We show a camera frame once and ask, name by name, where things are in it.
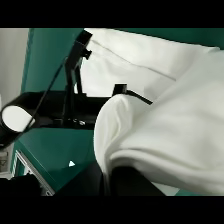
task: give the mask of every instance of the white round object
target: white round object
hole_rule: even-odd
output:
[[[22,132],[29,123],[31,115],[18,106],[8,106],[2,112],[4,124],[13,131]]]

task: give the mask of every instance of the black cable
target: black cable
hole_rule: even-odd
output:
[[[38,105],[37,105],[37,107],[36,107],[32,117],[31,117],[31,119],[30,119],[29,123],[26,125],[24,130],[16,137],[15,141],[17,141],[29,129],[30,124],[32,123],[35,115],[37,114],[41,104],[43,103],[43,101],[44,101],[45,97],[47,96],[48,92],[50,91],[51,87],[53,86],[56,78],[58,77],[58,75],[59,75],[59,73],[60,73],[60,71],[61,71],[61,69],[62,69],[62,67],[64,65],[64,63],[65,63],[65,60],[63,60],[63,62],[60,64],[60,66],[58,67],[57,71],[55,72],[55,74],[54,74],[54,76],[53,76],[53,78],[51,80],[51,83],[49,84],[47,90],[44,92],[43,96],[41,97],[41,99],[40,99],[40,101],[39,101],[39,103],[38,103]]]

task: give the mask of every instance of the green surface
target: green surface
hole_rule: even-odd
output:
[[[83,28],[30,29],[22,91],[46,90],[52,76],[68,55]],[[224,49],[224,28],[119,28],[119,30],[161,37],[168,40],[219,46]],[[64,71],[54,90],[65,85]],[[54,190],[59,190],[89,162],[93,161],[93,131],[37,129],[15,144]],[[76,165],[68,168],[69,161]]]

